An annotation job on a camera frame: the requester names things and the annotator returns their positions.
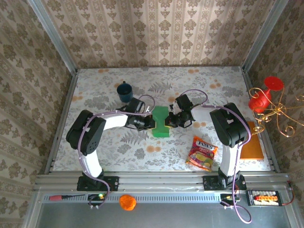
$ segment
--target blue mug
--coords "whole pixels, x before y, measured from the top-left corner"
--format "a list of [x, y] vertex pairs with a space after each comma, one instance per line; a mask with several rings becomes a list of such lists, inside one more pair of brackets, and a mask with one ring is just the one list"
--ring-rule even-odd
[[124, 103], [130, 102], [133, 98], [132, 86], [125, 81], [117, 87], [117, 93], [119, 99]]

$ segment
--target circuit board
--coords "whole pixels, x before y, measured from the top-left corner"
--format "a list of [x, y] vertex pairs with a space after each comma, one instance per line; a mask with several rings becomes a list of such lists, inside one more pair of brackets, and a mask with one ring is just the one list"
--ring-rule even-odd
[[278, 191], [247, 190], [246, 197], [249, 206], [282, 206]]

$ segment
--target screwdriver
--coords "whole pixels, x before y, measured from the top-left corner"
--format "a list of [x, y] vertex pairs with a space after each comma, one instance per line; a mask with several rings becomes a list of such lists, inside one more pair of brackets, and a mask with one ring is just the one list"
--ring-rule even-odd
[[50, 196], [49, 197], [49, 200], [50, 201], [61, 201], [61, 200], [64, 200], [64, 199], [68, 199], [68, 198], [72, 198], [72, 197], [76, 197], [76, 196], [84, 196], [85, 194], [83, 195], [55, 195], [55, 196]]

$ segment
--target snack bag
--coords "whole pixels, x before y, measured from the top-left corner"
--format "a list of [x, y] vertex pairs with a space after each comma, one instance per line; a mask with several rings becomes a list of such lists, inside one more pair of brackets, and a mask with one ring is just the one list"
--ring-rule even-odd
[[217, 146], [211, 145], [195, 136], [186, 163], [211, 172], [213, 158], [217, 151]]

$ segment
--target red wire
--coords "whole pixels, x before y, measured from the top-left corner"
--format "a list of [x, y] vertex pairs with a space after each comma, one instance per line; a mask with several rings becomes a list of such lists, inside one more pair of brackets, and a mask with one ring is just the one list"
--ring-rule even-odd
[[294, 201], [294, 199], [295, 199], [295, 194], [294, 194], [295, 192], [294, 192], [293, 187], [291, 186], [291, 182], [290, 182], [290, 181], [287, 181], [287, 183], [288, 183], [289, 187], [291, 188], [291, 191], [292, 191], [292, 193], [293, 193], [293, 197], [292, 197], [292, 199], [291, 199], [290, 202], [288, 202], [288, 203], [282, 203], [282, 206], [286, 206], [286, 205], [291, 204], [291, 203]]

